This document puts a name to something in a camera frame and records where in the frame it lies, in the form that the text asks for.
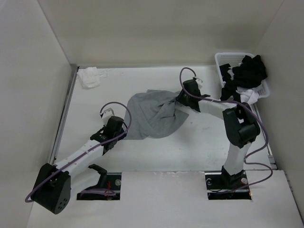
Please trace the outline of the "grey tank top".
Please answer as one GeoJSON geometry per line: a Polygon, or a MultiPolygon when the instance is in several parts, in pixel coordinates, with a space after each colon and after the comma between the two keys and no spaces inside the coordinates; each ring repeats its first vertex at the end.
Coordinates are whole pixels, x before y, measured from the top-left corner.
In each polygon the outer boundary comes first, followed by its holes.
{"type": "Polygon", "coordinates": [[[165,90],[147,90],[133,95],[125,113],[125,123],[131,124],[125,140],[160,139],[176,132],[189,114],[178,109],[178,93],[165,90]]]}

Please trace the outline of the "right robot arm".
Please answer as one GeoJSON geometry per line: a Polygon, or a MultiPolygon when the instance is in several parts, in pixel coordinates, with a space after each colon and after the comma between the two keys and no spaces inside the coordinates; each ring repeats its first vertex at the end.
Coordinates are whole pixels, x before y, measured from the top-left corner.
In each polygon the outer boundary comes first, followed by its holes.
{"type": "Polygon", "coordinates": [[[240,105],[229,106],[196,97],[207,98],[208,95],[200,93],[197,79],[184,81],[177,101],[199,113],[210,114],[224,121],[230,145],[227,159],[221,169],[220,182],[224,187],[231,188],[243,173],[244,158],[251,143],[260,134],[260,128],[256,119],[240,105]]]}

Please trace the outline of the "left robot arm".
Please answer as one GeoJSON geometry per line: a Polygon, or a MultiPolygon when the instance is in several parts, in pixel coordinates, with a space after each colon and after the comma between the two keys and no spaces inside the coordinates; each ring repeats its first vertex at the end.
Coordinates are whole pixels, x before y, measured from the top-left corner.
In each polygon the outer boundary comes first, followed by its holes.
{"type": "Polygon", "coordinates": [[[55,164],[45,163],[38,172],[32,192],[25,201],[35,202],[53,214],[58,214],[67,206],[76,187],[83,190],[83,182],[73,184],[73,179],[87,168],[96,170],[90,178],[95,189],[102,189],[106,185],[107,171],[93,164],[93,161],[111,150],[118,141],[127,136],[131,127],[124,119],[111,116],[107,124],[79,150],[55,164]]]}

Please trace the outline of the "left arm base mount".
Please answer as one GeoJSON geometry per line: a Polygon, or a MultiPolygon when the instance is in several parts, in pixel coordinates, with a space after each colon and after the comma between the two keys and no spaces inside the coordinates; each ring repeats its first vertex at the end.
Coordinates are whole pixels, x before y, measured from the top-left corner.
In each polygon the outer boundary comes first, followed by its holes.
{"type": "Polygon", "coordinates": [[[93,177],[93,183],[77,193],[76,200],[120,200],[122,173],[108,173],[106,169],[96,164],[91,164],[88,168],[94,171],[93,174],[97,177],[93,177]]]}

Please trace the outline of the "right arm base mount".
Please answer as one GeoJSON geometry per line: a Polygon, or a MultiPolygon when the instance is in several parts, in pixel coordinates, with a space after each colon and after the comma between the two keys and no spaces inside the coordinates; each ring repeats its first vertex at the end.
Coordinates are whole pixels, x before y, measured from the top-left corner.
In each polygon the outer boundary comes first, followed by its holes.
{"type": "Polygon", "coordinates": [[[207,197],[209,200],[251,200],[249,187],[239,189],[248,184],[244,170],[229,175],[222,167],[221,172],[205,174],[207,197]]]}

